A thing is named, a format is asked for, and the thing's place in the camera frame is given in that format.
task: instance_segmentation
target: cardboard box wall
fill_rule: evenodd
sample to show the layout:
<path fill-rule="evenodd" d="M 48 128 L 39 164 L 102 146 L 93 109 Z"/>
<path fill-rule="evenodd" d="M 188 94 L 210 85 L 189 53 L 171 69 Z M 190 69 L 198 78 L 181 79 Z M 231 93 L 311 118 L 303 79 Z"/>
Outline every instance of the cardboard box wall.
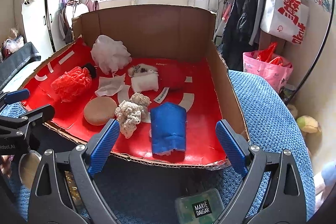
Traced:
<path fill-rule="evenodd" d="M 122 41 L 134 58 L 167 58 L 187 62 L 198 62 L 206 58 L 223 119 L 228 121 L 236 133 L 249 140 L 244 115 L 228 76 L 228 69 L 212 42 L 215 19 L 215 15 L 210 11 L 195 7 L 124 6 L 97 10 L 74 18 L 73 35 L 75 38 L 82 35 L 85 43 L 90 47 L 99 35 L 107 35 L 116 41 Z M 38 73 L 39 69 L 68 47 L 71 45 L 44 61 L 22 87 Z M 68 139 L 82 143 L 52 122 L 48 122 L 47 126 Z M 148 161 L 129 155 L 117 156 L 142 163 L 176 166 L 176 164 Z"/>

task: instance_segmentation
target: red round object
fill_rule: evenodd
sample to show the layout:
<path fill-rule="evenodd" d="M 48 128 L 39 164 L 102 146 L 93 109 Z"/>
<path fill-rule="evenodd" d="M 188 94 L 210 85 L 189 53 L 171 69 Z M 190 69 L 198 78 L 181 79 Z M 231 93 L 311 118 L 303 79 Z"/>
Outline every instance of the red round object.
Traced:
<path fill-rule="evenodd" d="M 62 102 L 72 102 L 92 85 L 92 78 L 87 68 L 74 67 L 65 72 L 54 82 L 51 88 L 61 97 Z"/>
<path fill-rule="evenodd" d="M 159 68 L 159 87 L 171 90 L 182 89 L 185 82 L 185 74 L 175 64 L 166 64 Z"/>

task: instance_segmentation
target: window sill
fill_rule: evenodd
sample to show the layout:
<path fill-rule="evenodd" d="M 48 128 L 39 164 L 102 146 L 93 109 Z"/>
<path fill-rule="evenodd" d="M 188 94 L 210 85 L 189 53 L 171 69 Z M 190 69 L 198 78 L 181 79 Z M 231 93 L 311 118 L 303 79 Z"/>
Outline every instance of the window sill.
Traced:
<path fill-rule="evenodd" d="M 194 6 L 195 0 L 101 0 L 99 1 L 99 9 L 141 4 Z"/>

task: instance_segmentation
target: green plastic container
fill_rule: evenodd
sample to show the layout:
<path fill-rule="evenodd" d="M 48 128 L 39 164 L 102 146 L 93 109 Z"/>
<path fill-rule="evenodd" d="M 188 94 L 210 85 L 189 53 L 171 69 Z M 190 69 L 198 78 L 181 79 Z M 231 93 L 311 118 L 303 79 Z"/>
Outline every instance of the green plastic container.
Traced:
<path fill-rule="evenodd" d="M 224 210 L 217 189 L 178 198 L 175 208 L 180 224 L 213 224 Z"/>

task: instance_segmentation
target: blue pouch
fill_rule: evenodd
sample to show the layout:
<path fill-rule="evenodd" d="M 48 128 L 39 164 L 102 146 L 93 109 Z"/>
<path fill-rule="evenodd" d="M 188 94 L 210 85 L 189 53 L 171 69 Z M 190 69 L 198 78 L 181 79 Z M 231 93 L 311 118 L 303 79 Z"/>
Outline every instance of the blue pouch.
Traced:
<path fill-rule="evenodd" d="M 172 150 L 185 151 L 186 110 L 173 103 L 151 109 L 152 153 L 170 155 Z"/>

